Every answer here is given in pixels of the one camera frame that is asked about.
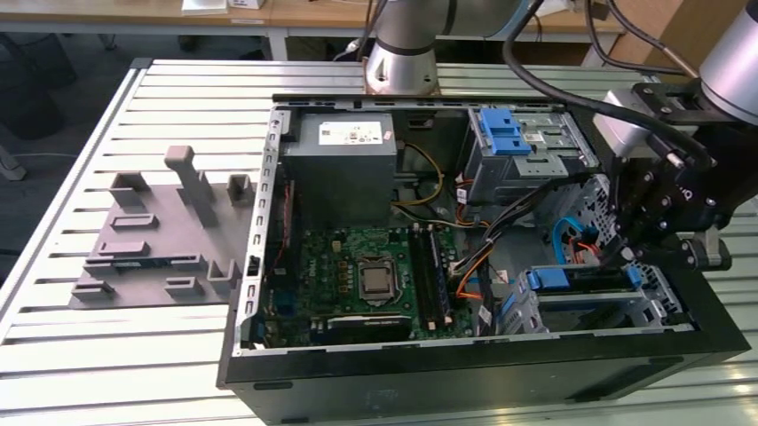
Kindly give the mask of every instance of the ram slot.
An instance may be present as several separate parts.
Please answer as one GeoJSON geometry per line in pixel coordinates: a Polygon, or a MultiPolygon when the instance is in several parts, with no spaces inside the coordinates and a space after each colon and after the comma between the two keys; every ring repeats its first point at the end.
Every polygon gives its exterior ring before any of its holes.
{"type": "Polygon", "coordinates": [[[409,247],[414,269],[414,285],[417,287],[419,322],[427,330],[437,330],[437,324],[443,322],[443,315],[437,295],[434,259],[427,231],[419,229],[418,226],[410,229],[409,247]]]}
{"type": "Polygon", "coordinates": [[[437,285],[437,302],[439,303],[439,311],[442,313],[445,325],[453,324],[453,317],[450,315],[450,298],[447,297],[447,277],[446,270],[442,266],[442,250],[439,249],[439,238],[434,227],[430,226],[427,230],[429,246],[431,249],[431,256],[434,259],[434,281],[437,285]]]}

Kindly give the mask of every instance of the green motherboard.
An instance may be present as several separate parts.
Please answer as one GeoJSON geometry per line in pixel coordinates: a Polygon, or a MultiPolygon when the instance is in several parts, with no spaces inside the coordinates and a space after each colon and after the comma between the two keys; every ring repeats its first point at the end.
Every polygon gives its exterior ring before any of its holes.
{"type": "MultiPolygon", "coordinates": [[[[269,322],[277,330],[275,346],[317,345],[311,341],[314,325],[310,320],[314,317],[382,314],[410,317],[410,341],[473,335],[465,302],[451,301],[449,323],[443,327],[426,326],[414,262],[429,262],[429,257],[411,256],[411,232],[409,228],[370,228],[303,233],[299,285],[277,289],[273,298],[275,305],[290,307],[286,314],[278,314],[269,322]],[[375,288],[387,291],[390,287],[391,296],[382,296],[383,293],[378,296],[373,292],[375,288]]],[[[435,230],[434,235],[441,264],[447,270],[447,263],[458,258],[454,235],[449,228],[435,230]]]]}

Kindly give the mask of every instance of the slotted aluminum table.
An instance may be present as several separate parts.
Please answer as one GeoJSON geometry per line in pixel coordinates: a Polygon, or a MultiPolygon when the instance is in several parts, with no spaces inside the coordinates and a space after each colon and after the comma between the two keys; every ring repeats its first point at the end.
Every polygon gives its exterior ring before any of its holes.
{"type": "MultiPolygon", "coordinates": [[[[624,71],[539,67],[542,78],[586,96],[641,80],[624,71]]],[[[116,171],[178,184],[170,145],[192,145],[209,180],[258,179],[274,93],[361,93],[354,64],[156,60],[130,70],[79,160],[0,291],[0,424],[262,424],[229,391],[217,363],[225,305],[72,311],[70,290],[98,238],[116,171]]],[[[534,95],[506,67],[443,65],[450,95],[534,95]]],[[[758,209],[742,206],[725,240],[734,267],[710,283],[758,346],[758,209]]],[[[758,351],[693,369],[604,404],[538,406],[345,424],[527,422],[577,425],[756,424],[758,351]]]]}

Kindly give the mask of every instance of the wooden desk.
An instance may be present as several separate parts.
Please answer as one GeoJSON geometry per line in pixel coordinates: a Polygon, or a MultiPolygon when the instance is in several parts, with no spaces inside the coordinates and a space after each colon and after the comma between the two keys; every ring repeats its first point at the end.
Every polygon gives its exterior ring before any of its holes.
{"type": "MultiPolygon", "coordinates": [[[[366,19],[366,0],[274,0],[270,25],[275,27],[307,28],[363,28],[366,19]]],[[[585,15],[558,12],[541,19],[545,34],[585,34],[585,15]]],[[[617,20],[596,20],[598,33],[622,34],[624,28],[617,20]]],[[[537,33],[537,21],[526,28],[537,33]]]]}
{"type": "MultiPolygon", "coordinates": [[[[182,0],[0,0],[0,31],[266,36],[274,60],[289,58],[289,36],[361,36],[365,17],[366,3],[361,0],[269,0],[261,10],[230,8],[225,15],[207,16],[183,16],[182,0]]],[[[624,30],[614,20],[596,24],[601,44],[610,51],[624,30]]],[[[537,30],[533,22],[519,40],[535,40],[537,30]]],[[[590,43],[585,16],[559,12],[542,18],[542,40],[590,43]]],[[[585,65],[602,65],[593,50],[585,65]]]]}
{"type": "Polygon", "coordinates": [[[183,16],[182,0],[0,0],[0,21],[233,26],[235,20],[257,20],[267,25],[273,2],[259,10],[229,10],[223,15],[183,16]]]}

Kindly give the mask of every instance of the gray floor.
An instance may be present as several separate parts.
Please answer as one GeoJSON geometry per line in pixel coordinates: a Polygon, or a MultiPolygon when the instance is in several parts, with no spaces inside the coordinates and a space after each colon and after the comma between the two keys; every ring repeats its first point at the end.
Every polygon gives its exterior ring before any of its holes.
{"type": "MultiPolygon", "coordinates": [[[[251,37],[203,37],[194,53],[179,50],[175,36],[119,35],[115,51],[106,51],[95,35],[60,37],[79,80],[52,92],[67,118],[66,128],[54,136],[23,141],[0,127],[0,144],[12,154],[78,154],[87,143],[100,115],[111,101],[134,58],[239,59],[259,47],[251,37]]],[[[39,219],[67,176],[74,160],[67,157],[20,157],[27,178],[8,182],[0,176],[0,249],[23,249],[39,219]]],[[[0,282],[16,259],[0,256],[0,282]]]]}

